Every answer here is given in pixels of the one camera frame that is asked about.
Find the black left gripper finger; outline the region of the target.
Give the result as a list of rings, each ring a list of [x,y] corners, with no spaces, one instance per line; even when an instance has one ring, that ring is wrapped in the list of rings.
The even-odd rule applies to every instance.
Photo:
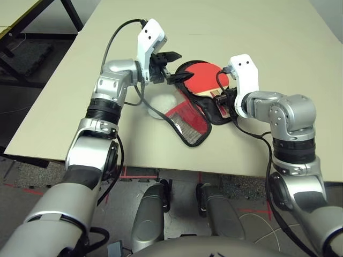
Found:
[[[182,57],[182,55],[174,51],[164,52],[163,54],[167,62],[174,62]]]
[[[167,84],[174,85],[177,83],[184,83],[185,81],[189,80],[193,76],[194,76],[194,73],[188,72],[188,71],[171,74],[167,77]]]

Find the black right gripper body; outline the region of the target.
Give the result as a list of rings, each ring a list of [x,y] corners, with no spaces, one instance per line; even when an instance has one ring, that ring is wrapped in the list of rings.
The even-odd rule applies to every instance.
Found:
[[[217,106],[225,107],[232,118],[237,118],[235,110],[235,99],[237,97],[237,88],[227,88],[223,93],[214,97]]]

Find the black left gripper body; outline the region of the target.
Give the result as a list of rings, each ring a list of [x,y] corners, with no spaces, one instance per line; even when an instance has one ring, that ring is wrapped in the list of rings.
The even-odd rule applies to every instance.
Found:
[[[150,82],[160,84],[164,81],[169,82],[170,72],[166,68],[168,62],[171,62],[171,52],[161,52],[158,54],[151,54],[149,73]]]

